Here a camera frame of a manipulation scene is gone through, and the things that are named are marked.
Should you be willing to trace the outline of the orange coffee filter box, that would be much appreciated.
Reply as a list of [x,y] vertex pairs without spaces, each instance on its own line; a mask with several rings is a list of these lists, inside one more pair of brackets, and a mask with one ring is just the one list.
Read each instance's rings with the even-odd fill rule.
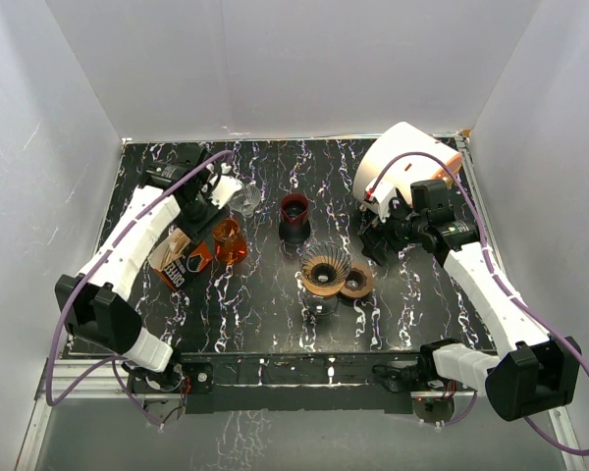
[[171,231],[147,258],[150,268],[173,291],[186,288],[212,260],[209,245],[192,241],[181,229]]

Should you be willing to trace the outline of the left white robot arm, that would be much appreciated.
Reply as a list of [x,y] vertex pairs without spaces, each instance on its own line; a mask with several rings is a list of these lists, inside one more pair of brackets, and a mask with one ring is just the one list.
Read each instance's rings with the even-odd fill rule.
[[154,161],[139,177],[121,219],[94,256],[55,285],[66,332],[109,351],[163,392],[176,389],[184,369],[179,351],[152,334],[130,303],[134,281],[170,227],[200,246],[242,188],[233,153],[200,148],[178,163]]

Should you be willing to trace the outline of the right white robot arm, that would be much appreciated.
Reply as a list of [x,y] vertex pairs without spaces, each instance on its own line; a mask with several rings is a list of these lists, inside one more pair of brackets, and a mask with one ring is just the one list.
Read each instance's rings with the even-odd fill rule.
[[421,346],[417,374],[427,388],[462,383],[488,398],[506,421],[571,403],[580,349],[560,339],[524,310],[502,271],[488,257],[476,221],[460,219],[441,180],[412,183],[409,193],[387,181],[370,181],[353,195],[373,218],[360,233],[363,253],[378,264],[387,247],[416,244],[435,256],[464,291],[496,347],[489,355],[458,340]]

